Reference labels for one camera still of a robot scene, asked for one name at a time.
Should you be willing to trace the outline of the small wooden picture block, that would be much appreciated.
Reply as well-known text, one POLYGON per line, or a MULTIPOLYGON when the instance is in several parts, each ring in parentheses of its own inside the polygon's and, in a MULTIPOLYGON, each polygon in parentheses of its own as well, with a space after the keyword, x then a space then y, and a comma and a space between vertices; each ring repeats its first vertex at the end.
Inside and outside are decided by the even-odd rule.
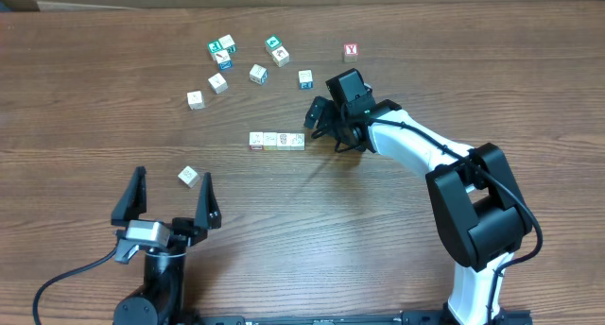
POLYGON ((264 132, 263 133, 263 149, 265 151, 277 149, 277 133, 276 132, 264 132))

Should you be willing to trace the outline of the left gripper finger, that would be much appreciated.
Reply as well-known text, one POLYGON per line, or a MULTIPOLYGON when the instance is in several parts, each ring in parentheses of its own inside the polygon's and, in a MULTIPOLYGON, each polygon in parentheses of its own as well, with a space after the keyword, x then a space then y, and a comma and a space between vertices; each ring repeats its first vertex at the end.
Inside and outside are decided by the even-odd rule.
POLYGON ((143 166, 135 168, 127 189, 112 211, 113 226, 127 227, 130 221, 147 212, 146 173, 143 166))
POLYGON ((194 226, 204 230, 213 230, 219 229, 221 224, 222 215, 216 200, 212 175, 210 172, 206 172, 199 191, 194 226))

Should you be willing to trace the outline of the wooden block barrel picture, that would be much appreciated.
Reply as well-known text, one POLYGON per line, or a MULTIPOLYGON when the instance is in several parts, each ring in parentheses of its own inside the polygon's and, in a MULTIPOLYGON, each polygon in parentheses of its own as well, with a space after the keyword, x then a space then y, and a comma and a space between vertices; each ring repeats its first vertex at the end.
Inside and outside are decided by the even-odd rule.
POLYGON ((290 151, 292 145, 292 134, 291 133, 277 133, 276 134, 276 147, 278 151, 290 151))

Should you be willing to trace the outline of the wooden block text top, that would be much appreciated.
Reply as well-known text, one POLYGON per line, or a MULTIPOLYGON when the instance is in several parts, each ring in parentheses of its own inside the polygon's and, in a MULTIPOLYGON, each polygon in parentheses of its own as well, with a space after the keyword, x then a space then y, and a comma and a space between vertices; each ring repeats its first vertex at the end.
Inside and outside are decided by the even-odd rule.
POLYGON ((216 94, 221 94, 228 89, 228 83, 220 73, 209 77, 208 82, 216 94))

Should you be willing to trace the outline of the wooden block blue side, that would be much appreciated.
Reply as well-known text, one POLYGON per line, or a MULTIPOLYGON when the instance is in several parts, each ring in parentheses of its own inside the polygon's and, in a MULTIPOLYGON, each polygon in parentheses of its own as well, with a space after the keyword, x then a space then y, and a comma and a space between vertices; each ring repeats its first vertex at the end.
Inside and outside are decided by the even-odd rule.
POLYGON ((249 76, 251 81, 264 85, 268 78, 268 70, 259 64, 254 64, 249 72, 249 76))

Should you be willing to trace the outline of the green letter L block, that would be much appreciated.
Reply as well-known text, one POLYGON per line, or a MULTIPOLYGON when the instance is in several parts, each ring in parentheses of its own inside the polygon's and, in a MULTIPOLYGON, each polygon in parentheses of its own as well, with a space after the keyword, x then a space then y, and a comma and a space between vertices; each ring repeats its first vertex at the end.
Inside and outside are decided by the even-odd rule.
POLYGON ((264 149, 264 133, 258 131, 251 131, 249 134, 249 148, 250 150, 263 150, 264 149))

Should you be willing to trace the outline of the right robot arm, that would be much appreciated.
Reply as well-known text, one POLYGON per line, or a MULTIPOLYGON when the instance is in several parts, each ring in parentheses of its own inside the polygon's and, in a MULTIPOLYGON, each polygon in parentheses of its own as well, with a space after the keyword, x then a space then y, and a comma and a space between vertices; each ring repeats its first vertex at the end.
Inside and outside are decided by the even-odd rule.
POLYGON ((454 285, 440 310, 403 311, 396 324, 529 324, 528 311, 507 311, 499 293, 508 267, 534 258, 544 236, 504 152, 450 141, 414 121, 391 100, 375 101, 356 69, 326 82, 304 125, 312 138, 335 138, 335 151, 369 150, 426 182, 439 238, 455 262, 454 285))

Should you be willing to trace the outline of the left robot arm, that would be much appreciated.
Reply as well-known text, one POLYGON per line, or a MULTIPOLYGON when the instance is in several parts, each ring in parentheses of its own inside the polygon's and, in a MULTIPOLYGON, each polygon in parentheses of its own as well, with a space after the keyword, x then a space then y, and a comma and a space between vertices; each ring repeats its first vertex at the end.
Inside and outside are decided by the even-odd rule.
POLYGON ((122 265, 145 254, 143 283, 122 299, 113 313, 114 324, 200 324, 199 312, 184 307, 184 269, 187 250, 221 227, 222 216, 212 176, 203 175, 196 214, 171 222, 143 220, 147 211, 146 169, 135 168, 130 183, 112 211, 118 228, 114 260, 122 265))

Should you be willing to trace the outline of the wooden block pencil picture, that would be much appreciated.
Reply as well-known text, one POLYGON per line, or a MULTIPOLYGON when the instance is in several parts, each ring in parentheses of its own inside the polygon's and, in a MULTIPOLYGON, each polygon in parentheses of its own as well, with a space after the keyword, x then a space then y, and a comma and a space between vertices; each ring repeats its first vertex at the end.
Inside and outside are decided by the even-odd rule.
POLYGON ((227 50, 220 50, 216 52, 215 60, 220 71, 225 71, 233 67, 233 61, 227 50))

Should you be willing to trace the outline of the plain wooden block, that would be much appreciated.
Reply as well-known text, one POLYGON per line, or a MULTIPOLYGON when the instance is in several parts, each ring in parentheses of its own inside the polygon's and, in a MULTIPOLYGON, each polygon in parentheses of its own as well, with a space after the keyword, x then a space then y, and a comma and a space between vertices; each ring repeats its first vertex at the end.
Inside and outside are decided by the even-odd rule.
POLYGON ((291 151, 304 151, 305 150, 305 134, 304 133, 290 133, 289 143, 291 151))

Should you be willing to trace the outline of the wooden block red picture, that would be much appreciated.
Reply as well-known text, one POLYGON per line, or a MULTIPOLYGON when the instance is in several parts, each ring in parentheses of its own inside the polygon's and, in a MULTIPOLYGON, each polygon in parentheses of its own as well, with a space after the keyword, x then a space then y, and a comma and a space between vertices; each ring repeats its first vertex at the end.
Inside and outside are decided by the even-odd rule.
POLYGON ((197 182, 200 180, 200 175, 192 167, 185 166, 183 168, 183 170, 179 173, 178 178, 187 187, 193 188, 197 184, 197 182))

